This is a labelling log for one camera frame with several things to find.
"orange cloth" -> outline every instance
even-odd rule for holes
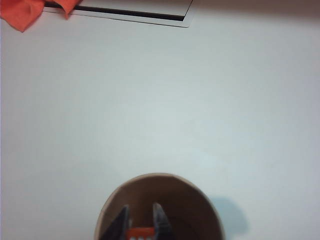
[[[79,0],[47,0],[61,5],[65,11],[65,18],[72,11]],[[1,18],[15,29],[24,32],[42,13],[45,0],[1,0]]]

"black slot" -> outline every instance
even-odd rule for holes
[[[59,8],[62,7],[56,3],[46,2],[45,7],[49,8]],[[152,12],[142,12],[142,11],[130,11],[130,10],[119,10],[119,9],[111,9],[111,8],[102,8],[102,7],[92,7],[92,6],[79,6],[76,5],[74,10],[95,12],[95,13],[106,13],[106,14],[119,14],[119,15],[128,15],[128,16],[136,16],[136,17],[144,17],[144,18],[152,18],[152,19],[166,19],[166,20],[174,20],[174,21],[183,21],[185,16],[180,15],[171,15],[171,14],[163,14],[163,13],[152,13]]]

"white surface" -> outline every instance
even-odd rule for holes
[[[1,41],[2,240],[92,239],[113,189],[150,172],[198,185],[228,240],[319,239],[319,18],[44,13]]]
[[[80,6],[184,16],[192,0],[83,0]]]

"brown cardboard cylinder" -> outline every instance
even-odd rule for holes
[[[137,176],[119,186],[105,202],[94,233],[99,240],[124,205],[132,227],[153,226],[153,203],[163,207],[176,240],[224,240],[218,213],[206,195],[188,180],[168,174]]]

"orange object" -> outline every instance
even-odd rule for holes
[[[143,237],[144,240],[147,238],[153,239],[155,235],[154,227],[132,227],[126,231],[126,240],[134,237],[136,240],[139,237]]]
[[[47,0],[61,5],[65,11],[65,18],[72,11],[79,0]],[[1,0],[1,18],[15,29],[24,32],[42,13],[45,0]]]

